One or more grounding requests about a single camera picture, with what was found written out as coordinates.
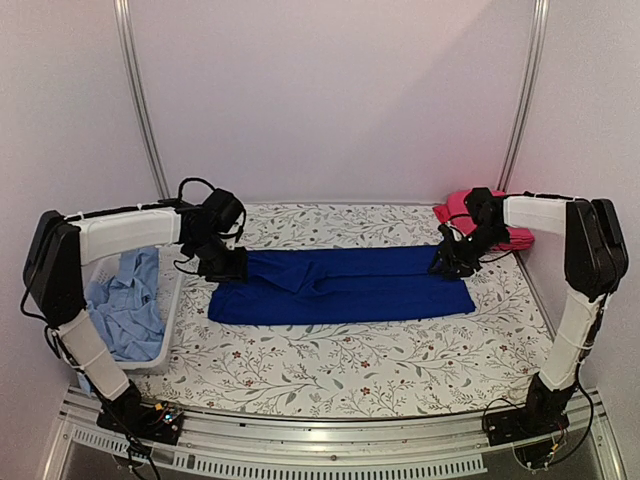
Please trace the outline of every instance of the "laundry basket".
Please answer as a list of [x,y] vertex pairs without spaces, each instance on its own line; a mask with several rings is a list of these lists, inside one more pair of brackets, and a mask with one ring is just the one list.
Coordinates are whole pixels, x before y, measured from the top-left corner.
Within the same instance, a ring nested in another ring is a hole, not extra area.
[[[174,334],[174,324],[178,313],[180,291],[184,281],[184,274],[178,272],[171,264],[172,250],[168,247],[158,248],[158,291],[156,301],[160,319],[165,324],[164,338],[160,354],[148,362],[117,362],[126,373],[133,374],[163,374],[169,368],[170,357],[168,355]],[[91,280],[98,283],[106,283],[114,277],[120,269],[120,255],[113,255],[98,261]]]

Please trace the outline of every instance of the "blue cloth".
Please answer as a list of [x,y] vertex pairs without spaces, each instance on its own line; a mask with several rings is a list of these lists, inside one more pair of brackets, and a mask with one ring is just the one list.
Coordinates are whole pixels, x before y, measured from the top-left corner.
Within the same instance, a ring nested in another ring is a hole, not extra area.
[[90,282],[87,310],[109,351],[121,362],[147,362],[160,354],[158,249],[141,248],[120,256],[118,274],[106,283]]
[[246,284],[221,284],[208,316],[238,325],[384,322],[470,313],[462,280],[427,270],[436,246],[249,252]]

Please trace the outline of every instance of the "pink towel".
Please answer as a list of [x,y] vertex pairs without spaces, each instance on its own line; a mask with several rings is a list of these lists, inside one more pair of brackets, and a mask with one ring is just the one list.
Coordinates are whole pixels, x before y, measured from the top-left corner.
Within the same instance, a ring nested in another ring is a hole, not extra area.
[[[447,223],[451,217],[456,215],[468,215],[467,207],[464,204],[465,197],[471,190],[463,190],[452,193],[447,199],[446,205],[438,205],[433,207],[433,211],[440,220],[440,223]],[[496,196],[503,196],[504,192],[492,190],[491,193]],[[460,230],[464,235],[469,235],[476,228],[471,217],[456,217],[451,220],[451,224]],[[533,245],[534,237],[528,228],[508,228],[511,241],[509,243],[499,244],[494,250],[526,250]]]

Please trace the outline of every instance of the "white cable tie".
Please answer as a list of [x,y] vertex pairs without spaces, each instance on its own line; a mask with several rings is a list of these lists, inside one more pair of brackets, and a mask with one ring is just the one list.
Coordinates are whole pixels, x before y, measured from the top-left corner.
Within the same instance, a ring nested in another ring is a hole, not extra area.
[[561,331],[558,330],[558,334],[559,337],[561,337],[565,342],[567,342],[569,345],[571,345],[572,347],[575,348],[579,348],[580,350],[591,350],[593,348],[593,344],[591,344],[590,347],[587,347],[585,345],[578,345],[577,343],[573,343],[571,340],[569,340],[566,335],[564,333],[562,333]]

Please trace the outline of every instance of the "floral patterned surface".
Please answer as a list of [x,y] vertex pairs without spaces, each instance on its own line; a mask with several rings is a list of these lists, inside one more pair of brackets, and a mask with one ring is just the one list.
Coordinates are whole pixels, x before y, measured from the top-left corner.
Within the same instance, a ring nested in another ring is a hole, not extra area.
[[[243,243],[254,249],[437,244],[437,225],[427,206],[254,205]],[[512,256],[466,283],[477,307],[468,315],[246,327],[209,320],[215,285],[188,278],[169,371],[132,378],[150,398],[287,416],[432,415],[477,410],[500,396],[521,401],[551,346],[529,287]]]

